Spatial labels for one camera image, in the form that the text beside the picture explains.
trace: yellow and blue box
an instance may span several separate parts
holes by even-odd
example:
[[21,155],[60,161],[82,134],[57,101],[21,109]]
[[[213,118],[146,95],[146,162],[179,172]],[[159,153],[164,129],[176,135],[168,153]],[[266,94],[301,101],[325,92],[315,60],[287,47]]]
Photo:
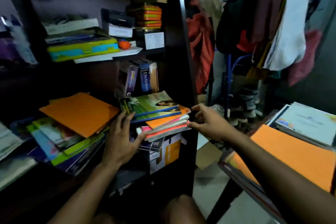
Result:
[[47,50],[54,62],[62,62],[120,51],[118,41],[115,38],[84,43],[54,45],[49,46]]

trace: purple book spine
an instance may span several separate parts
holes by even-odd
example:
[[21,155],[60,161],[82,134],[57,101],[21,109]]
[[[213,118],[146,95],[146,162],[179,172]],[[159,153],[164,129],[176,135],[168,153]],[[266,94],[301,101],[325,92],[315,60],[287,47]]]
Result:
[[138,66],[133,65],[130,65],[128,68],[126,92],[125,92],[125,95],[127,97],[130,97],[134,91],[135,82],[137,81],[138,69],[139,69]]

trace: table leg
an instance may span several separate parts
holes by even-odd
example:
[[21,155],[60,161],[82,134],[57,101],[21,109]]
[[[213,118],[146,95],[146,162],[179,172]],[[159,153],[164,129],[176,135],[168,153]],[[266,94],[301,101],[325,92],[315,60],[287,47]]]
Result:
[[239,187],[232,179],[229,179],[221,196],[211,210],[211,213],[207,218],[207,223],[216,224],[230,208],[233,200],[238,197],[242,192],[242,188]]

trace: hand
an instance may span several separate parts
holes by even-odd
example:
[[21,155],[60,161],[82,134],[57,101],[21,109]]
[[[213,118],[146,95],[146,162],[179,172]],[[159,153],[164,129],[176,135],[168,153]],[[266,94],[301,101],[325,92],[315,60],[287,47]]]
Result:
[[111,124],[110,132],[106,137],[106,146],[103,154],[103,166],[119,167],[126,164],[137,152],[140,143],[146,138],[147,133],[141,133],[134,142],[129,141],[129,127],[135,112],[128,115],[123,124],[122,120],[126,115],[124,110]]
[[204,122],[204,124],[190,122],[188,127],[198,130],[204,136],[210,137],[215,141],[231,142],[235,135],[239,133],[238,130],[230,125],[215,110],[212,110],[203,104],[195,105],[191,109],[199,111],[195,117],[199,122]]

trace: bookshelf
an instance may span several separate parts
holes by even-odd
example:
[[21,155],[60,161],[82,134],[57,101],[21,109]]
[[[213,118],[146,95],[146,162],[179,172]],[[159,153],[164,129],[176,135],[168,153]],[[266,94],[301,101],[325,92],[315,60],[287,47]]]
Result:
[[[197,103],[184,0],[168,0],[163,7],[162,29],[165,32],[165,48],[144,50],[137,55],[119,57],[111,61],[83,64],[51,62],[46,52],[45,32],[39,20],[41,7],[37,5],[39,2],[48,4],[48,1],[12,0],[31,42],[32,51],[40,64],[35,67],[0,71],[0,120],[5,124],[39,115],[38,108],[45,105],[49,99],[69,96],[80,91],[90,92],[103,101],[113,103],[115,101],[113,79],[118,74],[119,62],[140,57],[148,57],[158,62],[160,90],[165,90],[171,98],[183,106],[192,107]],[[63,0],[61,4],[66,4],[68,1]],[[94,4],[97,5],[100,1],[82,1],[84,3],[82,7],[85,7],[83,13],[90,13],[94,10]],[[118,5],[125,3],[125,0],[107,0],[107,2],[110,2],[110,5],[105,8],[113,9],[114,6],[111,5],[113,2]],[[52,4],[48,5],[47,8],[52,11]],[[56,8],[66,10],[67,7],[61,5]],[[141,197],[145,191],[146,195],[160,195],[151,203],[153,207],[158,207],[182,193],[192,195],[197,134],[195,131],[184,132],[187,144],[181,146],[177,161],[153,175],[144,175],[126,189],[123,196],[112,197],[111,200],[117,202],[131,200],[136,196]],[[102,153],[97,154],[77,177],[70,177],[39,163],[0,192],[2,223],[17,222],[33,216],[35,220],[38,218],[39,221],[48,221],[48,218],[87,179],[101,155]]]

